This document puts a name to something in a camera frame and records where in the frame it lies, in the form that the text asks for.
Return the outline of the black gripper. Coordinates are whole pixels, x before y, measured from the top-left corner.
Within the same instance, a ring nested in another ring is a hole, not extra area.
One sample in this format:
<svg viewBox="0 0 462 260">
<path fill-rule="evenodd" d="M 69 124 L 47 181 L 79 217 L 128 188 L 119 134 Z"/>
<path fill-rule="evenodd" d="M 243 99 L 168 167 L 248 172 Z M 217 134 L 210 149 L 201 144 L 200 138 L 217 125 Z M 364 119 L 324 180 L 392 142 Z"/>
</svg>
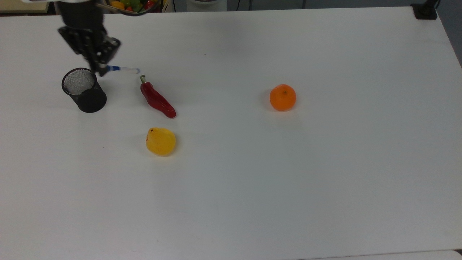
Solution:
<svg viewBox="0 0 462 260">
<path fill-rule="evenodd" d="M 83 56 L 92 72 L 106 75 L 108 62 L 117 54 L 122 43 L 117 38 L 104 36 L 96 56 L 89 31 L 106 31 L 102 9 L 94 1 L 56 1 L 55 4 L 64 23 L 58 33 L 75 54 Z"/>
</svg>

